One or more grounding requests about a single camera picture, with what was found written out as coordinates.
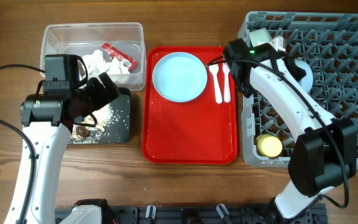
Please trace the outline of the light blue bowl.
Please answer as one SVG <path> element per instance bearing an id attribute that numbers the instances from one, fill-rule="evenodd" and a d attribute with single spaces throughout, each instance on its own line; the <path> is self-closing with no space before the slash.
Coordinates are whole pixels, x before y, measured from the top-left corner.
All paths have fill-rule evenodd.
<path id="1" fill-rule="evenodd" d="M 313 86 L 313 72 L 310 66 L 302 60 L 295 60 L 295 64 L 297 67 L 303 69 L 306 72 L 306 75 L 301 78 L 298 83 L 301 85 L 304 91 L 310 93 Z"/>

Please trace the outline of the white tissue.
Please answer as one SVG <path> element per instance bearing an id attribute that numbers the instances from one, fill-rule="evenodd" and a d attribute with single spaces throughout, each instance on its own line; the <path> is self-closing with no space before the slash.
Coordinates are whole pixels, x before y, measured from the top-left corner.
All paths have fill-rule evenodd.
<path id="1" fill-rule="evenodd" d="M 82 57 L 89 75 L 99 75 L 106 72 L 108 75 L 129 74 L 129 68 L 114 57 L 110 62 L 104 59 L 104 54 L 100 50 L 95 50 L 90 55 Z"/>

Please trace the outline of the red snack wrapper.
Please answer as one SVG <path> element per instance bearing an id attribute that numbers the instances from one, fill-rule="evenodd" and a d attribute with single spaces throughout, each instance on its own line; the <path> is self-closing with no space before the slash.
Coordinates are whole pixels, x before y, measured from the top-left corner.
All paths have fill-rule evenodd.
<path id="1" fill-rule="evenodd" d="M 109 54 L 112 59 L 118 59 L 118 61 L 120 61 L 123 66 L 128 68 L 130 72 L 136 68 L 138 61 L 134 60 L 132 57 L 113 47 L 111 44 L 104 43 L 101 47 Z"/>

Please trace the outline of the green bowl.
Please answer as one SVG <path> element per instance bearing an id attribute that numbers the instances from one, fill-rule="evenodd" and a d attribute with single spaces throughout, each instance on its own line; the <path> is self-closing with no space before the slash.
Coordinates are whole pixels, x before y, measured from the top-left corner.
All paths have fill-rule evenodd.
<path id="1" fill-rule="evenodd" d="M 260 44 L 268 43 L 272 40 L 266 28 L 249 32 L 249 39 L 250 39 L 250 44 L 253 47 L 256 47 Z"/>

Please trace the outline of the white plastic spoon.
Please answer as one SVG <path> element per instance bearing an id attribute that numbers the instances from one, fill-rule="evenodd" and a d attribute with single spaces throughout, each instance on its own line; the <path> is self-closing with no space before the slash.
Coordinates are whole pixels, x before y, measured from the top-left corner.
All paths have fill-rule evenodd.
<path id="1" fill-rule="evenodd" d="M 223 97 L 221 94 L 221 89 L 220 89 L 219 81 L 218 81 L 219 65 L 218 64 L 210 65 L 208 68 L 209 68 L 210 73 L 213 76 L 215 101 L 217 104 L 221 104 L 223 102 Z"/>

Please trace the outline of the light blue plate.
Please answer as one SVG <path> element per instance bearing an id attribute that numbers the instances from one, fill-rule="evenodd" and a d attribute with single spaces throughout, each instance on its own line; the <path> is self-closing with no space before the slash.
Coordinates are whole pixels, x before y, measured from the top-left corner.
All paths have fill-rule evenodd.
<path id="1" fill-rule="evenodd" d="M 167 54 L 152 71 L 152 83 L 157 93 L 176 103 L 199 97 L 207 81 L 205 65 L 198 57 L 186 52 Z"/>

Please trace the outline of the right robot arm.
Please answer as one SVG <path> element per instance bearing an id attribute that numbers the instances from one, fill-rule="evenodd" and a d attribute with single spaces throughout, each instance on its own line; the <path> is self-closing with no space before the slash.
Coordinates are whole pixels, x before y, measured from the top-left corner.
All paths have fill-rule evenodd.
<path id="1" fill-rule="evenodd" d="M 343 185 L 349 204 L 349 182 L 357 172 L 357 128 L 349 118 L 335 118 L 301 87 L 306 70 L 268 43 L 248 47 L 243 39 L 224 48 L 223 59 L 236 88 L 249 97 L 263 95 L 288 126 L 295 147 L 288 163 L 290 182 L 271 201 L 271 218 L 290 223 L 303 216 L 326 192 Z"/>

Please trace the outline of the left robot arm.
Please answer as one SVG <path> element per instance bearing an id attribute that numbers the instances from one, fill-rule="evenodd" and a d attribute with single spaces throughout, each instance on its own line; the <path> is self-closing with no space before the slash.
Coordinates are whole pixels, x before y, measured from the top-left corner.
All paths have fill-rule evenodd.
<path id="1" fill-rule="evenodd" d="M 54 223 L 62 159 L 73 126 L 120 96 L 107 73 L 80 77 L 78 55 L 45 56 L 45 78 L 21 104 L 21 163 L 6 223 Z"/>

